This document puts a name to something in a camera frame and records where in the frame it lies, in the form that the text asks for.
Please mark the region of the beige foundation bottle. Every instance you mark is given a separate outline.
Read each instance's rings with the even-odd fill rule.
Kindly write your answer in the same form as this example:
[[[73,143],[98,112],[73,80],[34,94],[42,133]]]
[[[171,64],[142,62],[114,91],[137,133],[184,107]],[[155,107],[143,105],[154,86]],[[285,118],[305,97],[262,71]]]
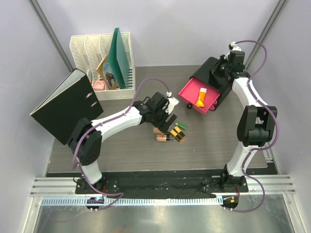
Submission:
[[[168,141],[174,141],[175,138],[171,137],[171,136],[168,136],[168,135],[157,135],[156,136],[156,140],[158,142],[168,142]]]
[[[153,133],[156,134],[157,136],[169,136],[170,135],[168,132],[164,133],[158,128],[153,128]]]

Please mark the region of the pink top drawer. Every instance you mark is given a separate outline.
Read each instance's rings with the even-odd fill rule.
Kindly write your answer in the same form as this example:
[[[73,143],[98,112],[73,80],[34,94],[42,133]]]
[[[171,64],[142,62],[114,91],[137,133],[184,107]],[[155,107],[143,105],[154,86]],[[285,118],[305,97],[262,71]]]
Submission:
[[[204,100],[205,106],[203,108],[195,105],[198,100],[199,90],[201,87],[207,89],[207,93]],[[187,84],[178,93],[178,97],[183,102],[185,102],[186,104],[188,103],[192,104],[192,109],[204,115],[210,110],[210,107],[213,103],[217,103],[219,96],[220,96],[219,91],[208,86],[207,84],[201,82],[196,78],[190,78]]]

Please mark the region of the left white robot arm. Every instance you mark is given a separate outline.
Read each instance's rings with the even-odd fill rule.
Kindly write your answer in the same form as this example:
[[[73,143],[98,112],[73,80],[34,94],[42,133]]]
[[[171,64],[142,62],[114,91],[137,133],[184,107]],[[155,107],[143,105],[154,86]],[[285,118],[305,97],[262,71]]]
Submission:
[[[98,157],[102,142],[107,138],[127,128],[150,123],[162,133],[167,133],[169,127],[177,119],[173,110],[179,100],[156,92],[151,98],[137,100],[126,109],[94,121],[80,119],[72,132],[68,147],[73,152],[74,165],[79,165],[86,177],[86,187],[92,193],[100,193],[103,189],[103,176],[99,170]]]

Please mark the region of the black drawer organizer box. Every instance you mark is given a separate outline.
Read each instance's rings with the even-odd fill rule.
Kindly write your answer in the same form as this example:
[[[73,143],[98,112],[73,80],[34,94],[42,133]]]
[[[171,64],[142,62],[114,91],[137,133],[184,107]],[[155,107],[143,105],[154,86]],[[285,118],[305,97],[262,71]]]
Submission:
[[[222,65],[226,65],[228,61],[225,59],[225,55],[221,55],[219,59],[215,57],[209,57],[195,72],[190,76],[196,78],[209,87],[217,90],[220,95],[217,98],[217,103],[213,105],[212,111],[215,111],[225,97],[231,91],[232,83],[230,83],[223,71],[220,71]]]

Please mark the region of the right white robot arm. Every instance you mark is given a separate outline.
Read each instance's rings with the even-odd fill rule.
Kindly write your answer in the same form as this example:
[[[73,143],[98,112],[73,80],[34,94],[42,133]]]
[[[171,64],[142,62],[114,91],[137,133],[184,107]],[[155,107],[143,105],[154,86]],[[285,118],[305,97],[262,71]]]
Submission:
[[[226,79],[244,108],[237,126],[238,146],[216,182],[224,192],[247,190],[246,168],[257,150],[271,141],[277,116],[276,107],[268,106],[257,96],[249,74],[244,71],[244,57],[240,48],[231,48],[214,70],[214,74]]]

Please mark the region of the orange cream tube white cap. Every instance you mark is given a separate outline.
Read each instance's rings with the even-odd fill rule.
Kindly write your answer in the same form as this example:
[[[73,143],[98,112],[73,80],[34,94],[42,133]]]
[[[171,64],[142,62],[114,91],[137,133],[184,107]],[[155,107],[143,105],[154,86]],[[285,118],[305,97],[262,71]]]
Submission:
[[[206,93],[207,93],[207,89],[201,87],[200,90],[199,90],[198,100],[197,100],[197,102],[195,104],[196,106],[201,107],[201,108],[203,108],[205,106],[204,105],[204,100],[205,100]]]

